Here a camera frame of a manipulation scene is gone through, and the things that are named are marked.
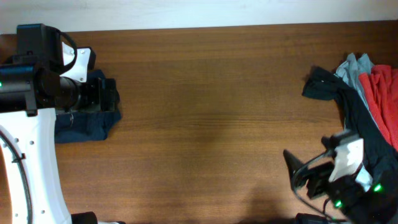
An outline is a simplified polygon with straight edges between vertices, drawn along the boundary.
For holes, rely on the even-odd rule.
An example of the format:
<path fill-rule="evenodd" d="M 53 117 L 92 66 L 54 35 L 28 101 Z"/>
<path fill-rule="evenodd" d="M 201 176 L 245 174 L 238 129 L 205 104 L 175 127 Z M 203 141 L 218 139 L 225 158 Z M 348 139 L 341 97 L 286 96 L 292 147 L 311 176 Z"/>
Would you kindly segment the navy blue shorts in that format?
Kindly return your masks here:
<path fill-rule="evenodd" d="M 89 82 L 94 78 L 107 78 L 101 70 L 88 73 Z M 120 110 L 99 113 L 66 113 L 57 109 L 55 122 L 55 142 L 66 144 L 73 142 L 103 141 L 111 128 L 122 118 Z"/>

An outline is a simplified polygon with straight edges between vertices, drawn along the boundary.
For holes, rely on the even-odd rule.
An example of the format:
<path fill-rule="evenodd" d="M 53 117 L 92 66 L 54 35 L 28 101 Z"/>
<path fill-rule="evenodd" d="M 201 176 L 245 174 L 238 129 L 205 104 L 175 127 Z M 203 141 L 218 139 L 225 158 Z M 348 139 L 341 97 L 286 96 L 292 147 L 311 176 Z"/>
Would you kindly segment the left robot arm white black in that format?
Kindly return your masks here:
<path fill-rule="evenodd" d="M 55 153 L 57 114 L 113 112 L 112 78 L 79 82 L 40 64 L 1 66 L 1 152 L 12 223 L 98 223 L 94 212 L 71 214 Z"/>

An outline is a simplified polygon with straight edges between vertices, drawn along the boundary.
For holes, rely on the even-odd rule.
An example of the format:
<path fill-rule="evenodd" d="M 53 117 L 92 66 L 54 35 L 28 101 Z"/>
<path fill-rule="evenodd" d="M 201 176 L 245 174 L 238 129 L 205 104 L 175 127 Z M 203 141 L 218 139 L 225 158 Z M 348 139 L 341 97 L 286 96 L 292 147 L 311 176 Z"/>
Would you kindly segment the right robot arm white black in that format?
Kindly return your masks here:
<path fill-rule="evenodd" d="M 333 154 L 331 150 L 327 150 L 303 163 L 288 150 L 283 151 L 289 170 L 290 187 L 295 196 L 332 223 L 341 223 L 342 220 L 333 218 L 325 208 L 320 210 L 314 207 L 297 191 L 306 187 L 307 197 L 310 200 L 326 195 L 328 198 L 323 206 L 332 202 L 333 206 L 351 223 L 397 223 L 397 172 L 391 170 L 383 172 L 374 182 L 371 182 L 369 190 L 364 190 L 355 181 L 359 175 L 358 172 L 329 182 L 329 176 L 335 167 L 333 162 L 329 161 L 312 168 L 310 165 Z"/>

